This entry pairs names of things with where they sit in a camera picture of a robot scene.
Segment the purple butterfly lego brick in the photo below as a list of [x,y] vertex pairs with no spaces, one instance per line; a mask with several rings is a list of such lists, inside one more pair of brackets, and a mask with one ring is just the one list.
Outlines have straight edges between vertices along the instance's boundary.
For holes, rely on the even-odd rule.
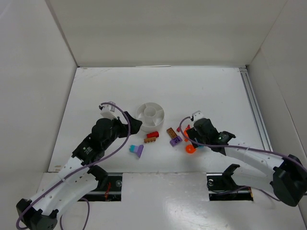
[[182,142],[182,138],[180,136],[176,136],[170,140],[170,144],[172,147],[176,146],[177,144]]

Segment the teal square lego brick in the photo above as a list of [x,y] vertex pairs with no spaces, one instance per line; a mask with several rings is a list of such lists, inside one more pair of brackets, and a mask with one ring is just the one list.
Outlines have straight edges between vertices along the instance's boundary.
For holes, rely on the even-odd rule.
[[136,153],[138,151],[138,146],[131,145],[129,151],[132,152],[132,153]]

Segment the teal lego piece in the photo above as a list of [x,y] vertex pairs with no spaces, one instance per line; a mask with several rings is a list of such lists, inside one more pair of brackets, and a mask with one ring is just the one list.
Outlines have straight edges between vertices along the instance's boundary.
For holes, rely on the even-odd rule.
[[203,145],[198,145],[198,148],[199,148],[199,149],[202,149],[202,148],[204,148],[204,146],[203,146]]

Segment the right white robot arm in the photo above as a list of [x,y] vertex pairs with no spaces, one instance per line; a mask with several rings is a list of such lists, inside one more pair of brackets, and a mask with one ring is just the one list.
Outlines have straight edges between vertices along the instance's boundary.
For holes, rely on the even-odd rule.
[[193,127],[186,131],[185,137],[194,148],[208,147],[258,170],[253,172],[239,164],[232,164],[223,172],[223,177],[230,184],[254,187],[273,193],[288,206],[298,205],[307,192],[307,170],[298,157],[252,148],[230,132],[219,132],[211,120],[199,111],[190,120]]

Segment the purple sloped lego piece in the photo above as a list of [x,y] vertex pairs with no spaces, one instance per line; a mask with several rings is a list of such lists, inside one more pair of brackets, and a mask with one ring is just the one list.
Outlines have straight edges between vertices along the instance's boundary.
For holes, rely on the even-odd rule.
[[144,147],[143,145],[134,147],[134,153],[137,155],[138,158],[140,158],[142,155],[143,147]]

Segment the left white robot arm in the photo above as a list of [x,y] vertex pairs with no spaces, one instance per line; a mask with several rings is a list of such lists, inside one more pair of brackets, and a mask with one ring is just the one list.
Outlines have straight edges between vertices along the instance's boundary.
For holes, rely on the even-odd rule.
[[116,139],[128,139],[142,126],[142,121],[127,111],[122,114],[126,124],[113,112],[103,113],[54,179],[31,198],[23,198],[17,203],[17,229],[52,230],[73,203],[88,192],[105,186],[108,173],[98,166],[98,162],[105,159],[105,151]]

